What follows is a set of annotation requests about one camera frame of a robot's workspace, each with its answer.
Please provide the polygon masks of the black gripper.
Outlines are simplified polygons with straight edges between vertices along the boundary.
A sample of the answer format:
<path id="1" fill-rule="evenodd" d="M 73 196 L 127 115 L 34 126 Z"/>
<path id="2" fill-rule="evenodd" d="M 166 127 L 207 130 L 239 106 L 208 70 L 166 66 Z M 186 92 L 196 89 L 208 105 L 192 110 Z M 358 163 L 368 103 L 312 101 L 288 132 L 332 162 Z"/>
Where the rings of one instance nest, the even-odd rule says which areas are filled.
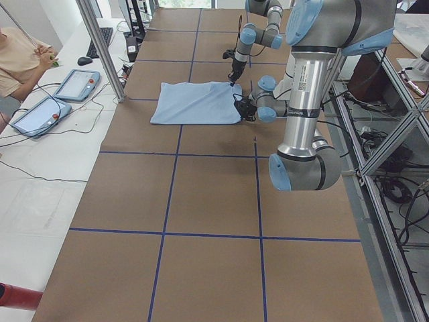
<path id="1" fill-rule="evenodd" d="M 248 104 L 243 108 L 243 110 L 244 110 L 243 119 L 245 121 L 255 121 L 256 120 L 256 118 L 255 118 L 255 114 L 257 111 L 256 106 L 254 106 L 252 104 Z"/>
<path id="2" fill-rule="evenodd" d="M 233 62 L 232 62 L 232 65 L 231 65 L 232 66 L 232 71 L 228 75 L 229 84 L 232 87 L 235 85 L 235 83 L 237 82 L 237 80 L 243 74 L 246 65 L 247 65 L 246 61 L 240 61 L 240 60 L 233 59 Z"/>

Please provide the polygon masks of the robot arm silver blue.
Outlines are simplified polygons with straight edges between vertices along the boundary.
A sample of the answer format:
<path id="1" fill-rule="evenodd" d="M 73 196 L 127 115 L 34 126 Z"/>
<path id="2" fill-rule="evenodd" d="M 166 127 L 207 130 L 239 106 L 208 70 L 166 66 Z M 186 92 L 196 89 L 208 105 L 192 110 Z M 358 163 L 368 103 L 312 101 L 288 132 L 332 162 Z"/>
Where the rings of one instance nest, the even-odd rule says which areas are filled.
<path id="1" fill-rule="evenodd" d="M 316 191 L 341 175 L 341 159 L 316 128 L 328 89 L 328 65 L 337 53 L 368 54 L 393 38 L 396 1 L 297 1 L 286 27 L 295 60 L 283 142 L 269 157 L 280 191 Z"/>
<path id="2" fill-rule="evenodd" d="M 228 74 L 232 87 L 243 74 L 254 44 L 273 49 L 279 49 L 282 44 L 280 23 L 284 10 L 279 1 L 246 1 L 245 10 L 265 17 L 267 25 L 261 29 L 253 23 L 246 23 L 237 36 L 235 48 L 223 53 L 223 59 L 232 59 L 232 71 Z"/>

